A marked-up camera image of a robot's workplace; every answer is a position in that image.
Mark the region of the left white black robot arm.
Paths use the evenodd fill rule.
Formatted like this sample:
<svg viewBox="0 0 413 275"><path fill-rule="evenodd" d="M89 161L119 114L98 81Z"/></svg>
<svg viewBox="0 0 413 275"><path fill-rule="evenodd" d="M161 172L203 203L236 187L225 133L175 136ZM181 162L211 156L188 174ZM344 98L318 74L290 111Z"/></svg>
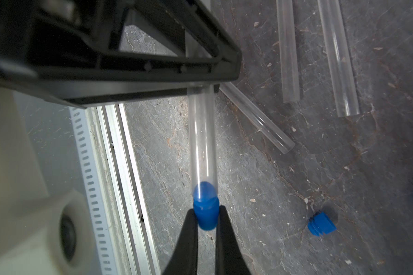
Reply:
<svg viewBox="0 0 413 275"><path fill-rule="evenodd" d="M216 230L215 272L250 273L219 202L215 93L242 53L208 1L0 1L0 275L82 275L94 248L116 273L81 109L188 96L193 206L166 275L195 275L198 230ZM87 195L49 195L14 92L68 105Z"/></svg>

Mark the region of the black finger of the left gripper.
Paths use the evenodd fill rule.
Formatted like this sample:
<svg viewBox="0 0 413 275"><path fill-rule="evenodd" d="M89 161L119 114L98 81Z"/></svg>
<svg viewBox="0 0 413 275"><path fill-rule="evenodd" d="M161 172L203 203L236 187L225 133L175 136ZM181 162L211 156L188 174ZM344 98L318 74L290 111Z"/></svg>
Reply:
<svg viewBox="0 0 413 275"><path fill-rule="evenodd" d="M239 77L242 53L200 1L0 1L0 87L84 108Z"/></svg>

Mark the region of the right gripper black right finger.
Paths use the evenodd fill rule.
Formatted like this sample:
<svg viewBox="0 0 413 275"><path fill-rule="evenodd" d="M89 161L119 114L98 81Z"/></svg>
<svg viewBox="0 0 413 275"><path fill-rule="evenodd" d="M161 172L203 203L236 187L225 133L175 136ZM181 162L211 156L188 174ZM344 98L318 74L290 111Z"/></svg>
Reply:
<svg viewBox="0 0 413 275"><path fill-rule="evenodd" d="M250 275L225 206L219 207L216 227L216 275Z"/></svg>

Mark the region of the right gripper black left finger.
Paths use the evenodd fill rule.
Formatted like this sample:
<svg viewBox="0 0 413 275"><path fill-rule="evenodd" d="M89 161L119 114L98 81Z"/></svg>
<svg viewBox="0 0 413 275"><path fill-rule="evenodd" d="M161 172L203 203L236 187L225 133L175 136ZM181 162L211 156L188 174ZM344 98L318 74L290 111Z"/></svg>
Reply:
<svg viewBox="0 0 413 275"><path fill-rule="evenodd" d="M187 211L173 255L163 275L196 275L198 263L198 222L195 211Z"/></svg>

